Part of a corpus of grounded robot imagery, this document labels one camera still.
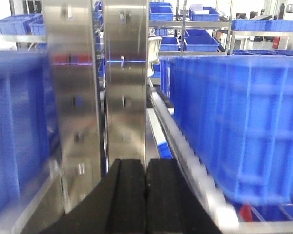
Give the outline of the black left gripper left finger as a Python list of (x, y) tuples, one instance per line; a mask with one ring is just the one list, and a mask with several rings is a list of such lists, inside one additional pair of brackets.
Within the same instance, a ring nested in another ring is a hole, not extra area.
[(117, 159), (94, 190), (43, 234), (143, 234), (145, 172), (139, 160)]

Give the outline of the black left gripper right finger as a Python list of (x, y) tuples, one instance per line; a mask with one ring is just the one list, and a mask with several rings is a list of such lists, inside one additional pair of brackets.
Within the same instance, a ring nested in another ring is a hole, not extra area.
[(174, 159), (152, 159), (146, 171), (148, 234), (220, 234)]

